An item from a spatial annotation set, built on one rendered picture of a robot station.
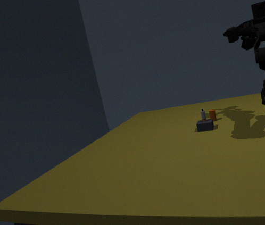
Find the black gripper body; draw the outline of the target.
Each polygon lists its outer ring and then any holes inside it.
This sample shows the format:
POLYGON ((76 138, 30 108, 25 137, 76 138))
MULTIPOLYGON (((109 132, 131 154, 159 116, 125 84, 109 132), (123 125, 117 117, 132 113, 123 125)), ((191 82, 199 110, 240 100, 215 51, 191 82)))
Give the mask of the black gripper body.
POLYGON ((247 23, 244 23, 241 25, 241 27, 239 28, 240 31, 237 30, 236 27, 231 27, 229 29, 226 30, 227 32, 227 37, 228 37, 228 42, 229 43, 233 43, 238 41, 239 36, 251 36, 253 37, 253 34, 251 32, 251 24, 252 20, 248 20, 247 23))

